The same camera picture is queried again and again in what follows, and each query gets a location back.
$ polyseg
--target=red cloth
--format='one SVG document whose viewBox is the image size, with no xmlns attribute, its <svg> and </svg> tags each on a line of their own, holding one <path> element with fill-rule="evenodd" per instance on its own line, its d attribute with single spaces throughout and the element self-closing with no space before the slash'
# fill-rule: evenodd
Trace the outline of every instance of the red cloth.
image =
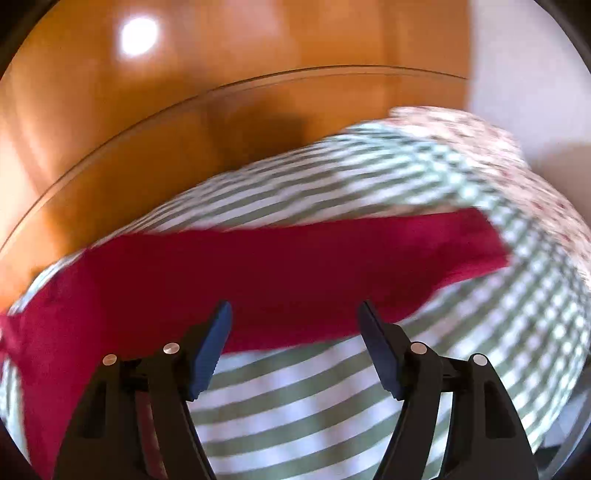
<svg viewBox="0 0 591 480">
<path fill-rule="evenodd" d="M 149 355 L 206 320 L 219 300 L 234 311 L 226 352 L 278 348 L 355 334 L 364 299 L 396 322 L 436 289 L 506 264 L 498 234 L 476 209 L 117 237 L 59 272 L 23 313 L 4 317 L 33 466 L 51 477 L 72 411 L 105 354 Z"/>
</svg>

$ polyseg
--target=metal pin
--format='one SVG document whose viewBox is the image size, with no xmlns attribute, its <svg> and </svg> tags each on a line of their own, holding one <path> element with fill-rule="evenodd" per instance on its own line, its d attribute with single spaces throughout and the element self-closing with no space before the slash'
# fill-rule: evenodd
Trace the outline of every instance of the metal pin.
<svg viewBox="0 0 591 480">
<path fill-rule="evenodd" d="M 484 355 L 481 355 L 479 353 L 474 355 L 472 357 L 472 360 L 474 360 L 474 363 L 476 365 L 480 365 L 481 367 L 484 367 L 488 363 L 488 359 Z"/>
<path fill-rule="evenodd" d="M 416 353 L 417 355 L 424 355 L 425 353 L 427 353 L 427 347 L 424 343 L 421 342 L 412 343 L 410 349 L 413 353 Z"/>
<path fill-rule="evenodd" d="M 180 345 L 174 342 L 167 343 L 162 349 L 167 355 L 172 355 L 181 349 Z"/>
<path fill-rule="evenodd" d="M 116 361 L 117 355 L 115 355 L 114 353 L 110 353 L 109 355 L 105 355 L 103 357 L 103 365 L 106 365 L 107 367 L 113 365 Z"/>
</svg>

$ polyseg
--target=checkered fabric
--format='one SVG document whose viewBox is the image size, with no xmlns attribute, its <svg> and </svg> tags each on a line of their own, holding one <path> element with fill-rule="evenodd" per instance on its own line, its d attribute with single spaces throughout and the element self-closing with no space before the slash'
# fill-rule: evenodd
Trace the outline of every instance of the checkered fabric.
<svg viewBox="0 0 591 480">
<path fill-rule="evenodd" d="M 590 292 L 539 221 L 448 145 L 383 122 L 359 124 L 218 175 L 116 234 L 318 222 L 393 210 L 416 215 L 441 206 L 483 211 L 512 251 L 511 264 L 445 288 L 400 325 L 440 355 L 484 353 L 535 449 L 582 370 Z M 71 261 L 75 257 L 47 270 L 15 310 Z M 226 355 L 209 390 L 189 408 L 220 479 L 353 480 L 373 477 L 401 404 L 381 388 L 363 340 L 355 336 Z M 425 478 L 440 467 L 450 408 L 444 394 Z"/>
</svg>

